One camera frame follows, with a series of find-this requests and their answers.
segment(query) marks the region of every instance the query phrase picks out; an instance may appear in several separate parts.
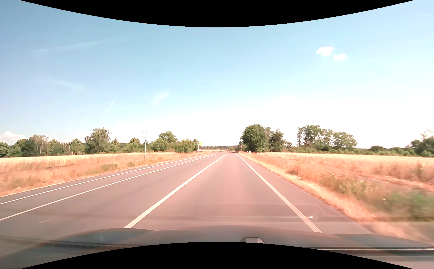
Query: white cloud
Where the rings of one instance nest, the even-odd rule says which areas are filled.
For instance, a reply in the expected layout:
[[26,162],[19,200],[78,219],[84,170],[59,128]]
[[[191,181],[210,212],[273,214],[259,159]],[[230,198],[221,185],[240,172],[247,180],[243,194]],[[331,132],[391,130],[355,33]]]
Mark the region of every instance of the white cloud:
[[321,54],[323,57],[330,56],[332,54],[333,47],[321,47],[316,52],[317,54]]
[[111,105],[104,111],[104,113],[102,113],[103,115],[106,114],[114,105],[114,101],[111,102]]
[[34,53],[47,53],[47,52],[54,52],[54,51],[70,51],[70,50],[76,50],[76,49],[83,49],[83,48],[89,48],[91,46],[101,44],[103,41],[90,41],[90,42],[80,42],[72,45],[67,46],[59,46],[54,48],[42,48],[37,49],[33,51]]
[[19,139],[26,139],[27,137],[25,137],[24,135],[22,135],[22,134],[13,134],[12,132],[10,132],[10,131],[6,131],[6,132],[4,132],[3,133],[6,137],[8,137],[8,138],[11,138],[11,139],[17,139],[17,140],[19,140]]
[[341,61],[343,59],[346,59],[346,55],[345,54],[340,54],[340,55],[333,55],[333,59],[335,61]]
[[69,82],[69,81],[64,81],[64,80],[58,80],[58,79],[38,79],[38,81],[45,82],[45,83],[51,83],[51,84],[55,84],[55,85],[59,85],[59,86],[63,86],[63,87],[67,87],[67,88],[71,88],[71,89],[75,89],[75,90],[84,90],[84,89],[86,89],[85,85],[78,84],[78,83],[73,83],[73,82]]
[[161,102],[161,100],[166,98],[167,96],[169,96],[168,91],[158,94],[156,97],[154,97],[153,105],[158,105]]

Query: car hood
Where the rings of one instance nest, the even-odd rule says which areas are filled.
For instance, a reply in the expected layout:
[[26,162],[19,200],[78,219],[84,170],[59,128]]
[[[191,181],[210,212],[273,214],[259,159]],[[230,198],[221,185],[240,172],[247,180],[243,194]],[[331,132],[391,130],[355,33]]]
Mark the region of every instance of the car hood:
[[29,248],[0,258],[0,269],[42,264],[80,255],[120,248],[190,243],[256,242],[345,253],[345,251],[434,250],[434,245],[384,235],[328,235],[318,232],[286,230],[260,226],[198,226],[170,230],[135,228],[104,229],[66,236],[52,241],[0,236],[29,244]]

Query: treeline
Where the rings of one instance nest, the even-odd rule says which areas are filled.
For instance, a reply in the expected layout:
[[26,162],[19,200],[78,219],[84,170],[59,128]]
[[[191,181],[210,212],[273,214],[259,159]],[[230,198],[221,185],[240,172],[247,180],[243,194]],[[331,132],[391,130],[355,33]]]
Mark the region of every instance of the treeline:
[[351,134],[321,129],[318,125],[299,127],[294,146],[283,139],[283,133],[279,129],[272,131],[269,127],[250,125],[242,133],[239,144],[233,148],[236,151],[251,152],[273,151],[434,157],[434,135],[423,135],[422,140],[413,140],[404,148],[384,148],[374,145],[370,149],[361,149],[356,148],[356,146],[357,142]]
[[232,146],[227,146],[227,145],[217,145],[217,146],[202,146],[202,149],[223,149],[223,150],[233,150]]
[[144,152],[178,152],[191,153],[197,150],[198,140],[183,139],[179,141],[171,132],[163,132],[159,137],[145,144],[133,137],[128,143],[117,139],[111,141],[112,133],[106,128],[96,128],[81,142],[74,139],[69,143],[60,143],[56,139],[49,140],[46,135],[33,135],[28,139],[20,139],[14,145],[0,142],[0,158],[27,156],[59,156],[102,153]]

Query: roadside vegetation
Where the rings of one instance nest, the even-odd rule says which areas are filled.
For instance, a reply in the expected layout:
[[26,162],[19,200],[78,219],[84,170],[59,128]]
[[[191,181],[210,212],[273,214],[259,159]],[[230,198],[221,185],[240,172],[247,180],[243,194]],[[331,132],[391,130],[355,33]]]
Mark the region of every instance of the roadside vegetation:
[[357,149],[346,132],[307,125],[296,144],[250,125],[234,149],[378,234],[434,244],[434,158],[424,158],[434,157],[434,135],[406,148]]
[[46,135],[33,135],[28,139],[20,139],[13,145],[0,142],[0,158],[29,156],[63,156],[103,153],[133,153],[144,152],[178,152],[192,153],[198,147],[198,140],[178,140],[171,131],[163,132],[150,143],[133,137],[127,143],[117,139],[111,141],[112,133],[104,127],[96,128],[83,141],[74,139],[68,143],[60,143]]
[[36,134],[14,145],[1,142],[0,197],[145,164],[208,154],[196,152],[198,140],[179,141],[171,131],[161,133],[146,145],[135,137],[121,143],[111,140],[111,136],[106,128],[96,128],[83,142],[74,139],[60,143]]
[[[378,234],[434,244],[434,158],[239,154]],[[391,184],[403,178],[410,188]]]
[[406,147],[384,148],[374,145],[369,149],[360,149],[351,134],[322,129],[318,125],[306,125],[298,128],[297,139],[292,146],[291,142],[283,139],[283,133],[279,129],[272,131],[270,127],[250,125],[245,128],[239,144],[233,149],[250,152],[434,157],[434,135],[423,133],[421,136],[421,140],[413,140]]

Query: golden field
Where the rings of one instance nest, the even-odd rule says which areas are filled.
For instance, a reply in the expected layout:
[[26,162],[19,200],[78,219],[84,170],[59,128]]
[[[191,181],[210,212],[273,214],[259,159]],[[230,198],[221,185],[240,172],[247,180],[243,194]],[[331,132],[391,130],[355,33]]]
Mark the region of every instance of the golden field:
[[434,158],[305,153],[239,154],[377,234],[434,244]]
[[0,158],[0,197],[71,180],[210,154],[121,153]]
[[287,170],[311,166],[316,176],[352,174],[434,193],[434,158],[311,153],[261,153],[253,158]]

